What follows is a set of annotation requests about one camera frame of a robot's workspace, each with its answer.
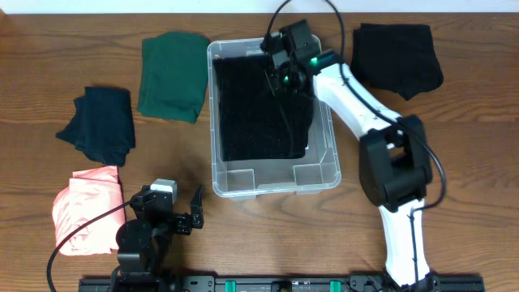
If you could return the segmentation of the black sparkly towel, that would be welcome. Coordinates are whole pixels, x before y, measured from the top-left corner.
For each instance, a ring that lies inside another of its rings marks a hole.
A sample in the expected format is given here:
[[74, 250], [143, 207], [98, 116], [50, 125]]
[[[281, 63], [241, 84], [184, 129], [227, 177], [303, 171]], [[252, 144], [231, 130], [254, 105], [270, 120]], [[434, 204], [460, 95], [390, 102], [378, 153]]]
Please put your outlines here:
[[274, 93], [266, 55], [213, 62], [219, 93], [224, 161], [299, 159], [305, 156], [314, 99], [303, 92]]

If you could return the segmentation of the black cloth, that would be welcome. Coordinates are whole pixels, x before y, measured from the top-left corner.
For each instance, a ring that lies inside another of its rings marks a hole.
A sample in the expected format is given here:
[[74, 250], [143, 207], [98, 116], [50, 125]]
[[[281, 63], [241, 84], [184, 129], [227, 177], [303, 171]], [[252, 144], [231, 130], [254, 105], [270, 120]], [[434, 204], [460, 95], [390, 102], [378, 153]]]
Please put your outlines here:
[[444, 82], [426, 24], [362, 24], [353, 32], [350, 70], [356, 79], [407, 101]]

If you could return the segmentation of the clear plastic storage bin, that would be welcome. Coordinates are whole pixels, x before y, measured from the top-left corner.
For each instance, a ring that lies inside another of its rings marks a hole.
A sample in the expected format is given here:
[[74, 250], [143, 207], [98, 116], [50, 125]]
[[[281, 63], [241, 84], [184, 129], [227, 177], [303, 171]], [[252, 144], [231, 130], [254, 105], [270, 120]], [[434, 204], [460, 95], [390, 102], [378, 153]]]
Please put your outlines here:
[[212, 189], [232, 200], [249, 200], [272, 193], [318, 194], [336, 187], [341, 167], [332, 124], [331, 109], [314, 101], [314, 118], [308, 131], [305, 156], [299, 159], [225, 161], [219, 114], [220, 93], [212, 66], [216, 58], [262, 54], [262, 38], [214, 41], [207, 49], [211, 125]]

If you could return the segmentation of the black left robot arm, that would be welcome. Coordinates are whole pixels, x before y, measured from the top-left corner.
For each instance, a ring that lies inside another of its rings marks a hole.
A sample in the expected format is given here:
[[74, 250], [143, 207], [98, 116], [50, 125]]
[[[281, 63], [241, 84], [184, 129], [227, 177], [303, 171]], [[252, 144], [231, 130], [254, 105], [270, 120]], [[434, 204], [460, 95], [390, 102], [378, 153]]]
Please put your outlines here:
[[195, 192], [189, 213], [173, 211], [174, 194], [143, 186], [130, 206], [136, 219], [116, 233], [118, 271], [111, 276], [111, 291], [181, 291], [182, 281], [163, 263], [173, 246], [174, 235], [189, 235], [204, 226], [203, 189]]

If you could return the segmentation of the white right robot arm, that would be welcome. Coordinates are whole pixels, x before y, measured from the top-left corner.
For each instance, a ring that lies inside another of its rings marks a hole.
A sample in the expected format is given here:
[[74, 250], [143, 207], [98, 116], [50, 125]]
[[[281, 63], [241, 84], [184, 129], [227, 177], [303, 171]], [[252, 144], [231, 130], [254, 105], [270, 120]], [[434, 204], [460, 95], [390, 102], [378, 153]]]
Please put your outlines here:
[[431, 163], [421, 147], [422, 122], [403, 118], [354, 77], [343, 57], [322, 51], [306, 20], [266, 32], [260, 48], [272, 59], [273, 95], [301, 93], [333, 110], [359, 142], [359, 181], [380, 212], [395, 287], [423, 291], [430, 272], [422, 239], [422, 208]]

